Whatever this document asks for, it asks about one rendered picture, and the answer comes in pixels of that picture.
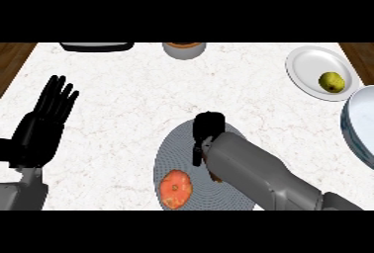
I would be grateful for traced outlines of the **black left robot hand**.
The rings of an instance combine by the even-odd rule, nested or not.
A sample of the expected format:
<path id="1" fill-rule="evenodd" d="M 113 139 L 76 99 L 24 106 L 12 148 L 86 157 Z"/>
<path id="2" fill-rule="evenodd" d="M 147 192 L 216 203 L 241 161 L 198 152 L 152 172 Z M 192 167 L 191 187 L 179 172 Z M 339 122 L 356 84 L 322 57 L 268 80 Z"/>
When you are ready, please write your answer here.
<path id="1" fill-rule="evenodd" d="M 77 97 L 79 92 L 73 84 L 65 83 L 65 77 L 53 75 L 12 138 L 0 138 L 0 162 L 8 162 L 11 168 L 43 168 L 52 161 Z"/>

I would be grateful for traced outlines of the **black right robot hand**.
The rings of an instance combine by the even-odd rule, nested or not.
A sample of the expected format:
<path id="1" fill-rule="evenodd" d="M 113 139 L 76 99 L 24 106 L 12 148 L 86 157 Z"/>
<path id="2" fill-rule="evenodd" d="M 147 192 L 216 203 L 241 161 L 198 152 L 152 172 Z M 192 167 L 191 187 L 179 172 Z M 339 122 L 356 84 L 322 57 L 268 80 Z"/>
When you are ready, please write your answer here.
<path id="1" fill-rule="evenodd" d="M 225 115 L 219 112 L 200 113 L 192 122 L 192 165 L 195 167 L 201 164 L 203 159 L 203 142 L 210 137 L 216 139 L 225 132 Z"/>

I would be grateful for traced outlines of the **round grey placemat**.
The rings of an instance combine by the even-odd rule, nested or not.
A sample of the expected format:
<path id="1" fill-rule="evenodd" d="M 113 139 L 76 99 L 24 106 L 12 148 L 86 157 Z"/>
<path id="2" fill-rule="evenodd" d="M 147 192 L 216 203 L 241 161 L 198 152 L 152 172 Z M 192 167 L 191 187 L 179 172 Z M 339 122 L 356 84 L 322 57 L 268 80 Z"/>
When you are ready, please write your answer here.
<path id="1" fill-rule="evenodd" d="M 158 149 L 154 165 L 154 185 L 157 197 L 160 184 L 173 169 L 186 172 L 192 192 L 181 211 L 250 211 L 256 203 L 228 184 L 216 183 L 204 165 L 192 165 L 192 121 L 182 123 L 169 133 Z"/>

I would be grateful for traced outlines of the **pale blue bowl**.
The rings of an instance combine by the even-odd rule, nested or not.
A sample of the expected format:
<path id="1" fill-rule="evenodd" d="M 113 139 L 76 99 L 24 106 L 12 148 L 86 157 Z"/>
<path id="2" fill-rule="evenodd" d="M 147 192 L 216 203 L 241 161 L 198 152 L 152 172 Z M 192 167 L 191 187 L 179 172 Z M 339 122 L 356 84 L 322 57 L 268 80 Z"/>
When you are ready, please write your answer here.
<path id="1" fill-rule="evenodd" d="M 340 114 L 340 129 L 354 154 L 374 170 L 374 85 L 361 88 L 349 97 Z"/>

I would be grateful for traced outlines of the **grey cup with brown rim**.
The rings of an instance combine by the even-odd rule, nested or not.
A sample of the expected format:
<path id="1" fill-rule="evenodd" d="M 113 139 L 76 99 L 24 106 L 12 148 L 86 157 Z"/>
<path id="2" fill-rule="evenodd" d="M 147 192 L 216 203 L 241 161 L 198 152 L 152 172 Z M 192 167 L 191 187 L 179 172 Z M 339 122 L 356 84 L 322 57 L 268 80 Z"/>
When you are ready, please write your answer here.
<path id="1" fill-rule="evenodd" d="M 181 60 L 188 60 L 197 58 L 206 49 L 204 42 L 189 42 L 189 43 L 163 43 L 164 51 L 167 55 Z"/>

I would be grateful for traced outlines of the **white plate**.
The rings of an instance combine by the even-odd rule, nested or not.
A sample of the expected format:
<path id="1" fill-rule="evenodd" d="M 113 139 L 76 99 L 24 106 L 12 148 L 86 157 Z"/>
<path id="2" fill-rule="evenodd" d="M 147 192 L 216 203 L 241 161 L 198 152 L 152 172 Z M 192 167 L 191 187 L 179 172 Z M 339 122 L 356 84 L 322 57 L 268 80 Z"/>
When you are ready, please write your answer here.
<path id="1" fill-rule="evenodd" d="M 358 74 L 349 61 L 324 47 L 306 45 L 296 48 L 287 56 L 286 69 L 297 87 L 321 100 L 345 101 L 359 88 Z M 318 79 L 327 72 L 336 72 L 345 81 L 339 93 L 328 92 L 320 86 Z"/>

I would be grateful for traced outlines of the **black tray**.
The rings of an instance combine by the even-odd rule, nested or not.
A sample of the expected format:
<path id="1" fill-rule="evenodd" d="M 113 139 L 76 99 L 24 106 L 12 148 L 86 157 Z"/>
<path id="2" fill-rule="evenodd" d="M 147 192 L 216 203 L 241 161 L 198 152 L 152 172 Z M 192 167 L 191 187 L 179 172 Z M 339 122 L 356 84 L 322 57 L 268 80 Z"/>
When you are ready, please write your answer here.
<path id="1" fill-rule="evenodd" d="M 77 52 L 111 52 L 129 50 L 132 42 L 62 42 L 61 46 L 67 51 Z"/>

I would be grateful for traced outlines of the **yellow-green fruit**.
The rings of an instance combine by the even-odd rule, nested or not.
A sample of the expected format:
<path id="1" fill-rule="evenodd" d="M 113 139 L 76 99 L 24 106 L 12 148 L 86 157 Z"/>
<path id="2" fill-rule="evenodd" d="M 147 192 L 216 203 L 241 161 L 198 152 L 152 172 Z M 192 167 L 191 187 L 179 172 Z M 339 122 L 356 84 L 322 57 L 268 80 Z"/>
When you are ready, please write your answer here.
<path id="1" fill-rule="evenodd" d="M 318 78 L 318 84 L 330 93 L 339 93 L 345 89 L 345 79 L 337 72 L 324 72 Z"/>

